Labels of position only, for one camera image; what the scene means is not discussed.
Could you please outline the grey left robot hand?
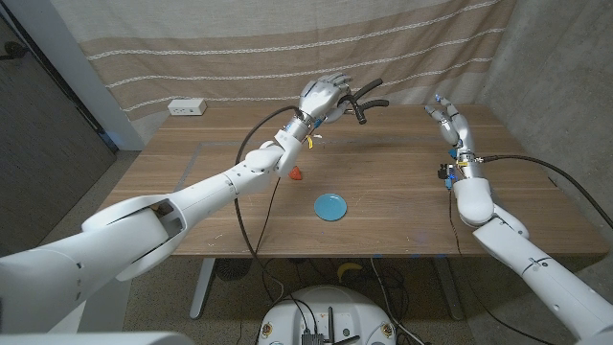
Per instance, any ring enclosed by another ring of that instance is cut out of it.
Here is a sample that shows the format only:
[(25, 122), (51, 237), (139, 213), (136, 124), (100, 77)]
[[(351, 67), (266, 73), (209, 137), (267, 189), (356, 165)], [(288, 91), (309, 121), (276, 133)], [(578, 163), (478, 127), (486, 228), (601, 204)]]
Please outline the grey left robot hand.
[(324, 123), (334, 123), (344, 114), (347, 106), (342, 101), (349, 91), (351, 77), (344, 73), (335, 73), (311, 80), (301, 92), (298, 109), (303, 122), (309, 128), (316, 128)]

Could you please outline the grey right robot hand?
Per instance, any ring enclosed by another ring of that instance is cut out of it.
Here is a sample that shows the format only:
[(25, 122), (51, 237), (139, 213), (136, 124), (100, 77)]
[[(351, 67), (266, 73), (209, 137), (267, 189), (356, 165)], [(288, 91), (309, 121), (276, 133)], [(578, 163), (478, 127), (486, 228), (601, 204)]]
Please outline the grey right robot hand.
[(478, 164), (476, 145), (467, 118), (445, 96), (435, 95), (442, 109), (427, 105), (426, 113), (439, 125), (444, 141), (451, 146), (450, 155), (461, 165)]

